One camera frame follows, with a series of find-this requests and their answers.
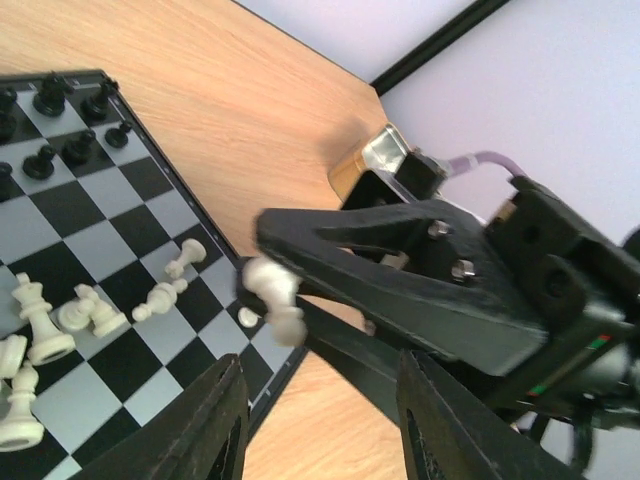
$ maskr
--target black chess piece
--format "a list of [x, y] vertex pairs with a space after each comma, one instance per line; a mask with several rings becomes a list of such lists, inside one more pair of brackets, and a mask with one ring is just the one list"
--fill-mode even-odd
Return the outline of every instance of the black chess piece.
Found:
[[40, 90], [33, 97], [33, 106], [42, 115], [59, 117], [64, 112], [67, 95], [73, 92], [64, 77], [51, 72], [42, 80]]
[[44, 180], [53, 174], [53, 157], [56, 151], [51, 145], [44, 145], [36, 155], [31, 155], [22, 162], [22, 171], [36, 180]]
[[124, 148], [129, 143], [129, 136], [127, 135], [133, 125], [130, 121], [123, 121], [117, 128], [110, 128], [107, 133], [104, 134], [104, 141], [111, 145], [113, 148]]
[[0, 142], [9, 140], [18, 127], [18, 122], [11, 115], [18, 94], [13, 87], [0, 88]]
[[0, 202], [11, 198], [11, 189], [13, 182], [11, 181], [11, 173], [13, 167], [7, 162], [0, 162]]
[[70, 138], [62, 147], [62, 158], [74, 165], [83, 165], [91, 157], [91, 145], [96, 139], [93, 130], [85, 130], [77, 139]]
[[100, 83], [98, 93], [85, 98], [82, 101], [82, 112], [93, 120], [104, 120], [109, 113], [109, 97], [119, 89], [118, 82], [106, 78]]

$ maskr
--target wooden table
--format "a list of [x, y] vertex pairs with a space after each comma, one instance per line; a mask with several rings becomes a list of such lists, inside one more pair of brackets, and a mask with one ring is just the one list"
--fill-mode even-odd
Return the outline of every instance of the wooden table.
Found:
[[[224, 0], [0, 0], [0, 73], [102, 68], [242, 253], [265, 207], [336, 208], [327, 169], [386, 122], [367, 84]], [[247, 479], [405, 478], [398, 430], [309, 355]]]

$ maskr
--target cable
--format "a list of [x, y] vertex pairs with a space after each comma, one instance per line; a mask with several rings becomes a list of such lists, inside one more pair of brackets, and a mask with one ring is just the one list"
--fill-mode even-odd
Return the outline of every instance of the cable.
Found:
[[524, 170], [518, 166], [516, 162], [509, 157], [497, 152], [477, 152], [469, 155], [463, 155], [461, 157], [452, 158], [447, 160], [450, 167], [450, 177], [455, 177], [467, 173], [482, 163], [492, 163], [494, 165], [500, 165], [507, 170], [514, 177], [526, 177], [527, 174]]

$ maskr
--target bolt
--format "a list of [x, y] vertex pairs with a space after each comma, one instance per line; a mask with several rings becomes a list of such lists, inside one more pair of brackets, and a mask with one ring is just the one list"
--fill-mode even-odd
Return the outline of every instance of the bolt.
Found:
[[434, 220], [427, 230], [429, 237], [436, 239], [449, 233], [449, 224], [442, 220]]
[[451, 267], [451, 276], [458, 282], [465, 282], [475, 277], [475, 275], [473, 262], [469, 260], [456, 260], [453, 267]]

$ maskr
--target fallen chess piece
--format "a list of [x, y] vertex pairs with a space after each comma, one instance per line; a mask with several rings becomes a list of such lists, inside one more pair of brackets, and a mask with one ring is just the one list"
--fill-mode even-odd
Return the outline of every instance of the fallen chess piece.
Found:
[[240, 311], [238, 311], [238, 321], [244, 328], [255, 327], [258, 324], [259, 318], [256, 312], [247, 307], [242, 307]]
[[91, 323], [91, 312], [96, 303], [91, 298], [76, 298], [65, 303], [58, 312], [58, 323], [67, 332], [77, 332]]
[[33, 332], [33, 343], [27, 357], [33, 365], [53, 362], [75, 350], [73, 337], [62, 333], [49, 318], [50, 303], [42, 298], [42, 284], [31, 282], [26, 273], [16, 275], [20, 286], [11, 295], [20, 302], [20, 318], [28, 318]]
[[95, 305], [89, 313], [89, 318], [93, 321], [93, 334], [96, 337], [102, 338], [128, 322], [124, 313], [116, 312], [90, 286], [81, 284], [75, 288], [75, 291], [81, 300], [90, 300]]
[[202, 262], [207, 257], [207, 250], [197, 240], [188, 238], [182, 242], [180, 256], [169, 262], [164, 271], [173, 279], [180, 278], [184, 269], [192, 263]]
[[0, 379], [13, 378], [27, 350], [27, 338], [22, 335], [9, 335], [0, 342]]
[[29, 362], [24, 362], [13, 378], [13, 393], [8, 398], [11, 408], [0, 421], [0, 452], [24, 450], [42, 441], [44, 426], [31, 413], [38, 379], [38, 372]]
[[247, 263], [242, 283], [267, 306], [265, 321], [272, 325], [276, 342], [285, 346], [302, 345], [307, 326], [302, 320], [302, 310], [295, 305], [300, 278], [273, 260], [260, 256]]
[[189, 284], [184, 278], [173, 283], [159, 283], [147, 295], [147, 303], [133, 309], [131, 316], [136, 322], [143, 322], [154, 313], [167, 313], [178, 301], [178, 294], [184, 292]]

